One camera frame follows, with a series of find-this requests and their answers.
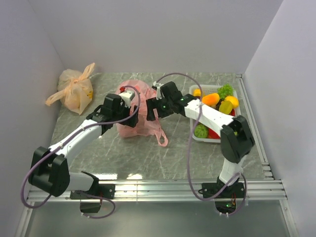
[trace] tabletop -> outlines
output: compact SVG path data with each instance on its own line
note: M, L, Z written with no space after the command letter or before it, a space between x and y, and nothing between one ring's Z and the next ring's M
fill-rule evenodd
M241 97L235 74L187 73L200 84L231 84L236 90L241 115L248 119L245 103ZM114 93L125 80L138 79L150 86L164 73L99 73L91 77L93 100L78 115L61 107L52 144L65 138L75 130L98 105L102 104L108 93ZM161 83L174 81L182 91L189 93L195 83L188 78L172 75ZM74 159L71 172L86 171L98 175L100 179L185 179L190 121L178 114L159 120L169 143L161 147L155 136L135 136L121 138L114 125L102 137L94 140ZM191 149L191 174L194 179L215 179L220 174L224 157L219 144L193 141ZM248 179L263 179L264 172L256 146L253 147L243 163L244 174Z

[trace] green leafy vegetable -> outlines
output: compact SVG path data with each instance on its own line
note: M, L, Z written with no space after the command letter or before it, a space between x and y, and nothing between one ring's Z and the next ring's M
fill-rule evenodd
M218 88L217 91L218 91L219 97L221 99L225 99L226 96L233 95L234 89L231 85L226 84L226 85Z

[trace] basket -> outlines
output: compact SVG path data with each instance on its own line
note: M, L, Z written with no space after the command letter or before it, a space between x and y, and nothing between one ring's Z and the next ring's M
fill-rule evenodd
M220 87L222 87L222 86L221 85L201 85L201 88L202 88L202 91L203 91L204 95L217 93L217 89L220 88ZM189 93L193 94L193 91L195 89L198 89L198 86L197 85L192 85L190 87L190 89L189 89ZM237 92L235 90L233 92L233 96L237 98ZM234 110L235 110L236 116L241 115L239 106L237 108L235 108ZM194 122L195 121L193 119L190 119L190 130L192 130ZM194 134L193 134L193 139L197 140L197 141L200 141L200 142L221 143L221 139L198 138L198 137L195 137Z

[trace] tied plastic bag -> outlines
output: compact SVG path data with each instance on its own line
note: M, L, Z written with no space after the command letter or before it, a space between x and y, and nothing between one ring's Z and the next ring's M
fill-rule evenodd
M59 77L58 92L51 95L45 104L50 106L60 100L66 108L81 115L92 100L93 89L89 76L94 66L95 63L88 65L83 73L71 69L63 71Z
M167 146L168 139L166 137L166 134L164 133L163 129L161 128L160 122L158 121L158 114L155 110L155 121L147 121L147 105L146 100L153 98L156 96L157 92L152 89L149 85L147 85L145 82L141 80L127 80L121 83L116 90L116 94L120 94L120 88L122 86L126 85L132 85L135 87L138 92L140 93L140 107L138 111L138 123L136 124L136 127L129 127L125 125L121 125L117 123L118 133L121 137L133 137L136 135L141 136L149 136L149 135L155 135L158 141L158 144L160 146ZM131 102L131 107L134 108L135 105L138 105L138 97L135 96L135 98ZM164 142L161 143L160 139L161 137L164 138Z

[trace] wall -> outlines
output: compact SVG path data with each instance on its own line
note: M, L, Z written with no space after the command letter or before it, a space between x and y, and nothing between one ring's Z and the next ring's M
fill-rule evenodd
M303 237L316 236L315 9L313 0L284 0L245 73L268 160Z
M244 73L282 0L29 0L64 65Z
M56 91L61 61L25 0L0 1L0 233L14 235L23 205L21 182L33 151L47 146L58 106L45 99Z

